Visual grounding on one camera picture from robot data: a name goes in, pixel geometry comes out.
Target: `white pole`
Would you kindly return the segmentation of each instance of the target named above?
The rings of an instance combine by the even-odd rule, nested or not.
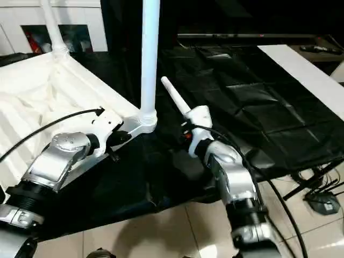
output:
[[[184,116],[187,112],[191,110],[188,104],[185,102],[185,100],[182,98],[182,96],[179,94],[176,88],[174,88],[174,86],[172,85],[170,80],[167,79],[167,77],[164,76],[163,78],[161,78],[161,82],[165,86],[174,103],[176,103],[178,109]]]
[[[49,32],[50,39],[52,41],[52,49],[56,54],[67,54],[68,48],[62,40],[62,36],[56,23],[53,9],[50,6],[49,0],[41,0],[41,8],[44,12],[44,17]]]
[[[160,0],[144,0],[142,12],[141,109],[140,122],[152,125],[155,111],[157,42]]]

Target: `wire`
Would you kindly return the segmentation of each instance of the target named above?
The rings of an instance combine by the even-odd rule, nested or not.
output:
[[[338,188],[338,187],[340,187],[340,186],[343,185],[343,184],[344,184],[344,182],[341,182],[341,183],[339,183],[339,184],[337,184],[337,185],[335,185],[335,186],[333,186],[333,187],[330,187],[330,188],[326,189],[325,192],[330,192],[330,191],[332,191],[333,189]]]
[[[303,255],[304,258],[308,258],[307,250],[306,250],[306,246],[305,246],[305,242],[303,241],[303,238],[302,238],[302,236],[301,236],[301,232],[300,232],[300,230],[299,230],[299,228],[298,228],[298,226],[297,226],[297,224],[296,224],[296,222],[295,222],[295,220],[294,220],[294,217],[292,216],[290,210],[288,209],[287,205],[285,204],[285,202],[284,202],[284,200],[283,200],[283,197],[282,197],[281,194],[278,192],[277,188],[275,187],[275,185],[273,184],[273,182],[268,178],[268,176],[267,176],[264,172],[262,172],[262,171],[260,171],[260,170],[258,170],[258,169],[257,169],[257,171],[258,171],[258,173],[260,173],[260,174],[264,177],[264,179],[270,184],[270,186],[271,186],[271,188],[273,189],[273,191],[275,192],[275,194],[276,194],[278,200],[281,202],[281,204],[282,204],[282,206],[283,206],[283,208],[284,208],[286,214],[287,214],[288,217],[289,217],[290,222],[291,222],[292,225],[293,225],[293,228],[294,228],[294,230],[295,230],[296,236],[297,236],[297,238],[298,238],[298,240],[299,240],[299,242],[300,242],[300,246],[301,246],[301,250],[302,250],[302,255]]]
[[[329,181],[332,182],[332,178],[331,178],[330,175],[327,173],[327,174],[326,174],[326,183],[325,183],[324,186],[326,186],[326,185],[328,184]]]
[[[217,136],[220,136],[221,138],[223,138],[224,140],[226,140],[227,143],[228,143],[229,145],[233,146],[233,147],[236,149],[236,151],[242,156],[242,159],[245,161],[246,165],[249,166],[248,171],[250,172],[250,174],[252,173],[252,172],[250,171],[250,170],[251,170],[251,169],[250,169],[251,167],[250,167],[249,162],[246,160],[246,157],[243,155],[243,153],[241,152],[239,146],[236,145],[236,143],[235,143],[234,141],[230,141],[228,137],[224,136],[223,134],[221,134],[220,132],[218,132],[218,131],[215,130],[215,129],[212,129],[212,128],[209,128],[209,127],[205,127],[205,126],[200,126],[200,125],[194,125],[194,124],[192,124],[192,126],[193,126],[194,128],[201,128],[201,129],[207,130],[207,131],[209,131],[209,132],[212,132],[212,133],[216,134]],[[259,170],[259,169],[255,169],[255,171],[257,171],[257,172],[265,179],[265,181],[267,181],[267,182],[270,184],[271,188],[272,188],[273,191],[275,192],[275,195],[277,196],[278,200],[281,202],[281,204],[282,204],[282,206],[283,206],[283,208],[284,208],[286,214],[287,214],[288,217],[289,217],[290,222],[291,222],[292,225],[293,225],[293,228],[294,228],[294,230],[295,230],[295,232],[296,232],[296,236],[297,236],[297,238],[298,238],[298,240],[299,240],[299,242],[300,242],[300,246],[301,246],[301,249],[302,249],[303,257],[304,257],[304,258],[308,258],[306,246],[305,246],[305,243],[304,243],[303,238],[302,238],[302,236],[301,236],[301,232],[300,232],[300,230],[299,230],[299,228],[298,228],[298,226],[297,226],[297,224],[296,224],[296,222],[295,222],[295,220],[294,220],[294,217],[292,216],[292,214],[291,214],[289,208],[288,208],[287,205],[285,204],[285,202],[284,202],[284,200],[283,200],[283,197],[281,196],[281,194],[278,192],[278,190],[277,190],[277,188],[275,187],[275,185],[273,184],[273,182],[268,178],[268,176],[267,176],[265,173],[263,173],[263,172],[262,172],[261,170]],[[263,198],[262,198],[262,195],[261,195],[261,193],[260,193],[260,189],[259,189],[258,183],[257,183],[257,181],[256,181],[256,179],[255,179],[255,176],[251,174],[251,177],[252,177],[252,181],[253,181],[253,183],[254,183],[254,185],[255,185],[255,187],[256,187],[256,192],[257,192],[258,199],[259,199],[259,200],[262,202],[262,204],[263,204]],[[295,254],[293,253],[293,251],[292,251],[291,249],[288,248],[288,250],[291,252],[291,254],[292,254],[293,256],[295,256]]]
[[[337,45],[337,47],[339,47],[341,50],[344,50],[344,48],[342,47],[341,44],[338,43],[338,41],[336,41],[334,39],[334,37],[331,34],[328,34],[328,36],[332,39],[332,41]]]
[[[337,173],[337,175],[338,175],[338,181],[337,181],[337,183],[335,184],[335,185],[337,185],[337,184],[339,184],[339,182],[340,182],[340,180],[341,180],[341,176],[340,176],[340,173],[339,173],[339,171],[336,169],[336,168],[334,168],[334,171]]]
[[[324,185],[323,187],[320,187],[320,188],[318,189],[318,191],[315,191],[315,192],[314,192],[314,194],[319,194],[319,193],[325,191],[328,187],[330,187],[331,185],[335,184],[337,181],[338,181],[338,179],[335,179],[335,180],[331,181],[330,183]]]
[[[0,157],[0,163],[1,163],[4,159],[6,159],[6,157],[7,157],[8,155],[10,155],[16,148],[18,148],[20,145],[22,145],[24,142],[26,142],[29,138],[35,136],[36,134],[42,132],[43,130],[45,130],[45,129],[47,129],[47,128],[49,128],[49,127],[51,127],[51,126],[53,126],[53,125],[55,125],[55,124],[57,124],[57,123],[59,123],[59,122],[61,122],[61,121],[64,121],[64,120],[66,120],[66,119],[68,119],[68,118],[71,118],[71,117],[74,117],[74,116],[78,116],[78,115],[80,115],[80,114],[95,112],[95,113],[99,116],[103,111],[104,111],[104,109],[89,109],[89,110],[79,111],[79,112],[76,112],[76,113],[69,114],[69,115],[67,115],[67,116],[65,116],[65,117],[62,117],[62,118],[60,118],[60,119],[58,119],[58,120],[55,120],[55,121],[51,122],[50,124],[47,124],[47,125],[45,125],[45,126],[39,128],[39,129],[37,129],[36,131],[30,133],[30,134],[29,134],[28,136],[26,136],[25,138],[21,139],[21,140],[20,140],[19,142],[17,142],[12,148],[10,148],[4,155],[2,155],[2,156]]]
[[[289,243],[286,241],[285,237],[283,236],[282,232],[278,229],[278,227],[276,226],[276,224],[273,222],[273,220],[270,218],[269,215],[267,215],[267,219],[270,222],[270,224],[272,225],[272,227],[274,228],[274,230],[277,232],[278,236],[283,240],[283,242],[285,243],[286,248],[288,249],[288,251],[290,252],[290,254],[292,255],[293,258],[296,258],[296,255],[294,253],[294,251],[291,249]]]
[[[182,48],[184,48],[184,49],[189,49],[189,48],[190,48],[190,47],[185,47],[182,43],[179,42],[179,40],[177,40],[177,42],[178,42],[178,44],[179,44]]]
[[[342,221],[342,232],[343,232],[343,234],[344,234],[344,209],[343,209],[342,206],[340,206],[340,207],[341,207],[341,209],[342,209],[342,217],[343,217],[343,221]]]
[[[344,191],[343,192],[338,192],[334,196],[341,195],[341,194],[344,194]]]

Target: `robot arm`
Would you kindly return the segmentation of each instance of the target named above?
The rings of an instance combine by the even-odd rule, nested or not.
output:
[[[204,164],[210,168],[232,227],[238,257],[281,257],[252,177],[241,155],[220,141],[209,142]]]
[[[10,187],[10,198],[0,205],[0,257],[32,257],[32,238],[43,224],[68,173],[77,161],[99,147],[94,134],[60,133],[33,161],[20,183]]]
[[[210,132],[204,128],[197,128],[197,126],[212,127],[207,106],[198,106],[191,110],[166,77],[163,77],[161,82],[185,119],[189,124],[194,125],[191,128],[192,141],[189,155],[199,157],[216,179],[217,188],[232,226],[233,243],[239,250],[237,257],[281,257],[251,174],[243,165],[240,153],[232,146],[214,140]]]

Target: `black fabric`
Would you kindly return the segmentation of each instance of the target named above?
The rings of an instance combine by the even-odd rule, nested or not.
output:
[[[101,5],[109,50],[118,44],[139,46],[142,1],[101,0]],[[176,42],[178,33],[321,35],[343,22],[341,10],[339,1],[327,5],[300,1],[296,6],[266,0],[161,0],[159,41],[167,47]],[[343,36],[336,38],[341,42]],[[264,42],[268,38],[261,38],[260,44]]]
[[[32,57],[34,54],[15,53],[11,55],[0,56],[0,67],[10,65],[11,63]]]
[[[139,106],[139,59],[132,59],[133,54],[73,57]],[[65,187],[45,221],[41,240],[189,200],[218,199],[209,171],[182,150],[183,118],[159,82],[163,75],[192,108],[208,105],[213,127],[230,134],[247,159],[270,178],[344,157],[343,121],[257,47],[162,50],[156,130],[121,148],[119,162],[107,158]]]
[[[0,203],[3,203],[5,200],[5,191],[4,189],[2,189],[2,187],[0,186]]]

